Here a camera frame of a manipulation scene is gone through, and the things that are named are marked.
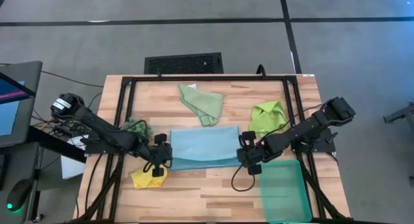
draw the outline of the white paper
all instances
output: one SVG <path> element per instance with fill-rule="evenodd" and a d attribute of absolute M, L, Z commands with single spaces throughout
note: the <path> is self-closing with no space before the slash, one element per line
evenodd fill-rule
<path fill-rule="evenodd" d="M 187 85 L 188 87 L 191 87 L 193 89 L 197 89 L 197 85 L 193 84 L 193 85 Z"/>
<path fill-rule="evenodd" d="M 82 139 L 81 136 L 73 137 L 69 139 L 67 142 L 71 145 L 75 145 L 79 149 L 85 150 L 85 144 L 80 141 Z M 80 175 L 85 170 L 85 164 L 82 162 L 75 161 L 65 156 L 61 156 L 62 162 L 62 178 L 63 179 L 70 179 L 74 176 Z"/>

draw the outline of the lime green cloth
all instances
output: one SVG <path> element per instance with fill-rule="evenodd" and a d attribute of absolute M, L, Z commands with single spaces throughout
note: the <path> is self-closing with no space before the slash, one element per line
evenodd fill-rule
<path fill-rule="evenodd" d="M 280 102 L 265 102 L 253 107 L 250 131 L 260 137 L 286 124 L 285 112 Z"/>
<path fill-rule="evenodd" d="M 200 118 L 203 126 L 213 126 L 218 123 L 223 108 L 222 95 L 204 93 L 187 85 L 179 85 L 179 89 L 181 102 Z"/>

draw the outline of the concrete floor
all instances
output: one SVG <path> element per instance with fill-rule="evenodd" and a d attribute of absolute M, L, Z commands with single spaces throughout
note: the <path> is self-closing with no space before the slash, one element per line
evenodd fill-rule
<path fill-rule="evenodd" d="M 414 0 L 287 3 L 291 17 L 414 16 Z M 0 9 L 0 22 L 282 16 L 279 0 L 6 0 Z M 412 132 L 404 120 L 386 125 L 382 116 L 414 101 L 414 22 L 292 28 L 302 71 L 316 75 L 322 99 L 343 96 L 357 113 L 352 123 L 336 129 L 335 140 L 352 217 L 412 223 Z M 282 23 L 0 27 L 0 42 L 0 62 L 41 60 L 45 71 L 92 84 L 103 84 L 106 74 L 143 73 L 147 56 L 204 52 L 222 52 L 225 73 L 252 73 L 259 63 L 267 73 L 294 72 Z M 48 117 L 50 104 L 64 92 L 88 102 L 100 89 L 43 74 L 36 110 Z M 79 182 L 74 178 L 42 195 L 43 223 L 71 219 Z"/>

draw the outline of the green plastic bin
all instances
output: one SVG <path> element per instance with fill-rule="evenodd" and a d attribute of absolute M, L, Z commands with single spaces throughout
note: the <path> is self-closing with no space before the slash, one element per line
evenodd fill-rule
<path fill-rule="evenodd" d="M 269 223 L 308 222 L 312 219 L 299 161 L 262 164 L 260 189 Z"/>

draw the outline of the wooden tabletop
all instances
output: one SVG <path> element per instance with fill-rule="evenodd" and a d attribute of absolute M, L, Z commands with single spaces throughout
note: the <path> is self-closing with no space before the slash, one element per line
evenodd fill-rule
<path fill-rule="evenodd" d="M 110 123 L 114 122 L 121 79 L 122 75 L 108 75 L 103 89 L 98 115 Z M 154 135 L 169 134 L 171 129 L 201 127 L 198 117 L 181 103 L 178 84 L 197 84 L 197 89 L 200 91 L 224 95 L 223 112 L 216 126 L 237 125 L 240 132 L 248 129 L 250 113 L 256 104 L 277 100 L 283 103 L 286 110 L 283 86 L 279 81 L 138 82 L 132 117 L 146 120 L 152 127 Z M 304 109 L 321 103 L 314 76 L 298 75 L 298 85 Z M 289 88 L 296 114 L 293 88 Z M 127 87 L 122 118 L 125 117 L 128 93 Z M 305 116 L 308 117 L 314 111 L 316 109 L 306 111 Z M 86 162 L 78 197 L 80 215 L 85 212 L 86 189 L 97 158 L 97 155 L 91 155 Z M 321 189 L 342 214 L 349 216 L 336 162 L 326 153 L 314 153 L 314 158 Z M 275 160 L 286 159 L 296 159 L 296 157 L 290 150 L 285 150 L 283 155 Z M 95 171 L 88 206 L 101 189 L 105 164 L 106 155 L 102 157 Z M 230 186 L 236 168 L 169 171 L 162 188 L 134 189 L 130 175 L 144 164 L 145 161 L 141 158 L 130 155 L 125 157 L 116 222 L 265 221 L 259 185 L 256 184 L 248 192 L 236 192 Z M 237 174 L 235 186 L 247 188 L 251 182 L 251 176 L 243 168 Z M 314 194 L 310 187 L 309 191 L 313 214 L 318 217 Z M 108 193 L 105 203 L 103 215 L 105 218 L 109 216 L 111 197 L 112 191 Z"/>

